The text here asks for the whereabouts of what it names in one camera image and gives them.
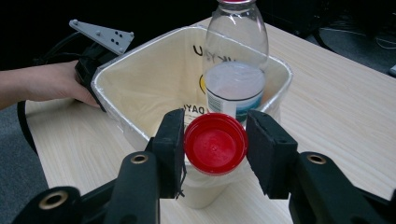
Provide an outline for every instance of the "plastic bottle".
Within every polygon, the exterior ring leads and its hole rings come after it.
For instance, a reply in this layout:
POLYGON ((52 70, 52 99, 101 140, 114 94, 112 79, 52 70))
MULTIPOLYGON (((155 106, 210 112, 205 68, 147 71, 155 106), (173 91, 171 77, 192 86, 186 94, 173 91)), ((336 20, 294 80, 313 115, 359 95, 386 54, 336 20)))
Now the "plastic bottle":
POLYGON ((203 72, 209 112, 244 122, 261 104, 268 37, 256 0, 218 0, 207 28, 203 72))

